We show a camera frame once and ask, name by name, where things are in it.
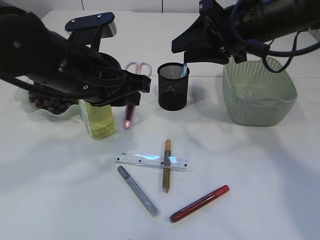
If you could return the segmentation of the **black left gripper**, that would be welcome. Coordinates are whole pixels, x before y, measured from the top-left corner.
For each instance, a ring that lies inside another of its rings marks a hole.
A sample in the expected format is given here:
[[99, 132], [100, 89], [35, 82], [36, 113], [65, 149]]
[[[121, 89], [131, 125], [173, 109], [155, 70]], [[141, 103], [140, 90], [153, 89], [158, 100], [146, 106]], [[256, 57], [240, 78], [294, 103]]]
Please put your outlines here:
[[123, 70], [114, 57], [89, 48], [38, 50], [32, 61], [35, 92], [43, 96], [124, 107], [139, 106], [140, 92], [150, 92], [149, 77]]

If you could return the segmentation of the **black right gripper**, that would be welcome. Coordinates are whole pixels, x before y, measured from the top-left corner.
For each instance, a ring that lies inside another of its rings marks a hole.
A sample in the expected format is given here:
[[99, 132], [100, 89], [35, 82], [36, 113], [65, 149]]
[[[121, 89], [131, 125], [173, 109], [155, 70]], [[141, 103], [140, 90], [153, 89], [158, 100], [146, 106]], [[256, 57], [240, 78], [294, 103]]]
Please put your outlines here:
[[185, 63], [226, 65], [247, 61], [247, 53], [232, 35], [230, 15], [233, 7], [223, 8], [215, 0], [199, 2], [200, 16], [171, 42], [171, 52], [184, 52]]

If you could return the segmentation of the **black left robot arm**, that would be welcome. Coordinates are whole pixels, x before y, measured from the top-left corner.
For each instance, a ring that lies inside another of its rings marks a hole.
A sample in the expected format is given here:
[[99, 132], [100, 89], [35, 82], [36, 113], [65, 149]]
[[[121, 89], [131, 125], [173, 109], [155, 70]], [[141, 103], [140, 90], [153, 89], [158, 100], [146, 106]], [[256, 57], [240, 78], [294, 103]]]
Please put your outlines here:
[[151, 79], [121, 68], [99, 51], [101, 39], [116, 35], [115, 15], [73, 18], [68, 38], [49, 30], [32, 12], [0, 6], [0, 78], [43, 96], [84, 100], [92, 106], [137, 106]]

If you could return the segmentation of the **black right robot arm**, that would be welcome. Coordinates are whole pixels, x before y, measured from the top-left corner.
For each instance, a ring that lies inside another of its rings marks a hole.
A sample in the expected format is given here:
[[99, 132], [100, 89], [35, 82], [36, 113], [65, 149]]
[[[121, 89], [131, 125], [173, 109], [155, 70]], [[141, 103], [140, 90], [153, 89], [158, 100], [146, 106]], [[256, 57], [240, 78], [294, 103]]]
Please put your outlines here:
[[268, 42], [319, 27], [318, 0], [239, 0], [226, 8], [215, 0], [201, 0], [198, 18], [171, 42], [171, 51], [183, 53], [186, 63], [220, 65], [228, 64], [230, 57], [237, 64], [243, 63], [247, 54], [297, 57], [319, 49], [320, 44], [274, 51]]

